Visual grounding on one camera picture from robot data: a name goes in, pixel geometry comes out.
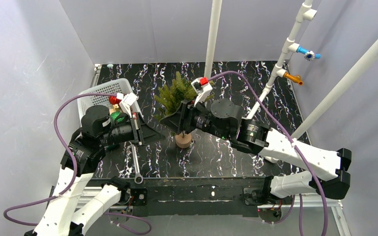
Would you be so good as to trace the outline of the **blue tap valve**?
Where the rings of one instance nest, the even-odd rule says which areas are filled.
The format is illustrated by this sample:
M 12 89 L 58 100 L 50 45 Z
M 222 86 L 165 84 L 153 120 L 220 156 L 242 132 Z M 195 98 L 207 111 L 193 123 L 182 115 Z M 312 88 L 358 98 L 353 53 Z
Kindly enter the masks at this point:
M 307 50 L 301 46 L 299 46 L 296 50 L 297 53 L 301 53 L 304 55 L 304 59 L 307 60 L 307 61 L 312 61 L 314 59 L 320 59 L 321 58 L 321 54 L 317 54 L 311 50 Z

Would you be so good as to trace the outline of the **black front mounting rail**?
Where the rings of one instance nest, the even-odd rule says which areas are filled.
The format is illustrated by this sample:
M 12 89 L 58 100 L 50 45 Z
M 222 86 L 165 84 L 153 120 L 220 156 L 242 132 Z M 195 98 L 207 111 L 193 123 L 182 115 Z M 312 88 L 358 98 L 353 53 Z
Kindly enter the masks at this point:
M 124 181 L 134 182 L 132 178 Z M 244 188 L 267 192 L 264 177 L 169 177 L 146 178 L 139 186 L 148 189 L 147 206 L 135 216 L 242 215 L 255 217 L 256 206 L 247 206 L 240 196 Z

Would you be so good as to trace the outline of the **small green christmas tree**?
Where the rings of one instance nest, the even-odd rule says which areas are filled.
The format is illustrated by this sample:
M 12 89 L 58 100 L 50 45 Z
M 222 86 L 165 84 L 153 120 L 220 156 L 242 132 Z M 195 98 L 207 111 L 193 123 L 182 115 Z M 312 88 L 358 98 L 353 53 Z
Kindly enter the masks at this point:
M 172 84 L 170 86 L 164 85 L 163 87 L 158 89 L 159 95 L 154 96 L 155 101 L 161 105 L 161 107 L 159 108 L 159 114 L 155 115 L 158 121 L 166 116 L 175 113 L 176 111 L 179 111 L 181 109 L 181 102 L 183 100 L 194 101 L 197 94 L 190 83 L 191 81 L 182 77 L 180 72 L 176 72 L 176 76 L 172 80 Z M 192 143 L 191 133 L 175 134 L 171 130 L 170 132 L 171 135 L 175 138 L 175 143 L 178 147 L 190 147 Z

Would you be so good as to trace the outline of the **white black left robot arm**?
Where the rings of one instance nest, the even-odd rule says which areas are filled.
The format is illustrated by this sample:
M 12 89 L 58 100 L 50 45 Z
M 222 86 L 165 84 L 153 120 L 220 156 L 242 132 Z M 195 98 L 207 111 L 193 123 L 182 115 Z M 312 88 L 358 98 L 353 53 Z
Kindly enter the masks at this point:
M 62 142 L 66 151 L 54 194 L 42 219 L 33 230 L 25 233 L 27 236 L 84 236 L 130 189 L 128 181 L 113 177 L 102 185 L 96 196 L 77 209 L 83 190 L 105 157 L 105 149 L 125 142 L 142 146 L 164 139 L 164 135 L 144 123 L 139 113 L 115 123 L 109 109 L 103 105 L 89 107 L 81 123 L 69 144 Z

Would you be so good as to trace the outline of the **green glitter bauble ornament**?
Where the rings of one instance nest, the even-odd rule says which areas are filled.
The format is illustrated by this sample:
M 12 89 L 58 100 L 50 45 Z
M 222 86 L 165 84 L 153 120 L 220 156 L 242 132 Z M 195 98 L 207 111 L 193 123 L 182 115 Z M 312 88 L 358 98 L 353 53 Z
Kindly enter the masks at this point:
M 122 112 L 113 112 L 110 117 L 114 124 L 121 123 L 124 120 L 126 121 L 128 119 L 128 115 Z

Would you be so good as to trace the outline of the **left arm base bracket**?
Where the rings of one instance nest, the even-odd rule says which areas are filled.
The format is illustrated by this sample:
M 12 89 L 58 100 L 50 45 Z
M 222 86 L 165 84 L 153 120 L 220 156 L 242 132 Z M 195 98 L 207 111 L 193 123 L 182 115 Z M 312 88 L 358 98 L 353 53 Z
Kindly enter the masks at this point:
M 110 209 L 110 213 L 121 215 L 135 215 L 135 211 L 147 206 L 148 189 L 137 185 L 133 181 L 126 190 L 121 192 L 120 200 Z

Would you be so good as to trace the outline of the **red bauble ornament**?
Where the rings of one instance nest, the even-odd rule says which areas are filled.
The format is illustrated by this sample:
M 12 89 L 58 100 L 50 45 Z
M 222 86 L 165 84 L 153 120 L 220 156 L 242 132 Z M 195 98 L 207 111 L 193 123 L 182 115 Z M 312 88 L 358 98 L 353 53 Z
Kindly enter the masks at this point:
M 108 99 L 108 101 L 112 105 L 120 103 L 120 100 L 116 96 L 110 96 L 109 99 Z

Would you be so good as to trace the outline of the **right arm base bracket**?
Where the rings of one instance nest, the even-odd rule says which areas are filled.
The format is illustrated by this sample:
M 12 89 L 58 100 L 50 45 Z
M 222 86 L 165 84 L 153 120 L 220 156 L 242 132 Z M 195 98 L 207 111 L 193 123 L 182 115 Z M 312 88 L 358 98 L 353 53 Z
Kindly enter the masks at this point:
M 283 200 L 258 188 L 244 188 L 240 195 L 247 206 L 258 207 L 259 217 L 264 222 L 275 224 L 282 218 Z

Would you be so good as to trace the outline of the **orange brass tap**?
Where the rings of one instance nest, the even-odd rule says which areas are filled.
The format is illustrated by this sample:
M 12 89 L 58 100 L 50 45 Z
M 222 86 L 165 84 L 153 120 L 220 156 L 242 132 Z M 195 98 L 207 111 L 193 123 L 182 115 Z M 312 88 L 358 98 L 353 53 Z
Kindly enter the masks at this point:
M 285 72 L 283 77 L 291 80 L 293 83 L 296 83 L 300 86 L 303 85 L 302 77 L 300 75 L 291 75 L 288 72 Z

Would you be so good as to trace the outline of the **silver combination wrench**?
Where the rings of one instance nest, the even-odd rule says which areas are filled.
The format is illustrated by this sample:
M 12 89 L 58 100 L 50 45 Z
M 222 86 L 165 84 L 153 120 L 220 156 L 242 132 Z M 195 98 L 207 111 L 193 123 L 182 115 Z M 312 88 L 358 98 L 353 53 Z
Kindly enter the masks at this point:
M 134 177 L 134 182 L 136 184 L 141 184 L 143 182 L 143 177 L 140 173 L 140 167 L 139 167 L 139 162 L 138 162 L 138 156 L 137 156 L 137 149 L 134 144 L 131 145 L 131 152 L 132 152 L 132 158 L 134 162 L 134 171 L 135 171 L 135 177 Z

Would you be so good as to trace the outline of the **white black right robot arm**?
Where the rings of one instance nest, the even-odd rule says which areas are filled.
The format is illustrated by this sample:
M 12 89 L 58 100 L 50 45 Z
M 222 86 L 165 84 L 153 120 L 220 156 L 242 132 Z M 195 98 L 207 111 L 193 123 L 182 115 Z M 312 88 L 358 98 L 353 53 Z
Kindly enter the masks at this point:
M 318 193 L 334 200 L 345 198 L 351 175 L 352 152 L 341 148 L 329 151 L 300 141 L 291 143 L 276 129 L 242 117 L 242 107 L 229 99 L 219 99 L 207 109 L 202 103 L 182 101 L 176 112 L 160 119 L 173 132 L 190 133 L 195 129 L 223 140 L 237 151 L 268 156 L 303 169 L 298 174 L 268 177 L 258 195 L 282 199 L 291 195 Z

